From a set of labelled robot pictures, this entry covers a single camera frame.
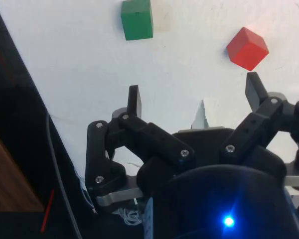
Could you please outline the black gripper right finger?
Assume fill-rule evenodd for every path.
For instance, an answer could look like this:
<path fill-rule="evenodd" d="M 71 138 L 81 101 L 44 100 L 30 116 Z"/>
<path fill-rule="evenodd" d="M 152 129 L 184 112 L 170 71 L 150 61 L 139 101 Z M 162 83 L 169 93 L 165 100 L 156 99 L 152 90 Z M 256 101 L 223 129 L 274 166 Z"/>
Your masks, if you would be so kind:
<path fill-rule="evenodd" d="M 247 74 L 245 95 L 252 112 L 224 142 L 222 161 L 242 163 L 257 146 L 266 147 L 279 131 L 288 132 L 299 147 L 299 101 L 293 105 L 270 96 L 257 72 Z M 295 165 L 299 167 L 299 148 Z"/>

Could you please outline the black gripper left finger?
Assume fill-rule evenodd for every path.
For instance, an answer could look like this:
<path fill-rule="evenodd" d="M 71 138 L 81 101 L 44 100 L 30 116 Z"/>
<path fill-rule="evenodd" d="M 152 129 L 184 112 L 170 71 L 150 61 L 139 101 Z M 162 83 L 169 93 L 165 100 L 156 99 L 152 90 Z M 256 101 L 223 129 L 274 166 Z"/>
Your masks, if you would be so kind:
<path fill-rule="evenodd" d="M 127 182 L 124 166 L 113 161 L 120 147 L 143 162 L 137 173 L 137 186 L 143 195 L 152 194 L 174 175 L 194 168 L 194 150 L 157 125 L 143 121 L 141 111 L 139 88 L 133 85 L 124 112 L 110 122 L 100 120 L 88 125 L 85 186 L 93 196 L 105 196 Z"/>

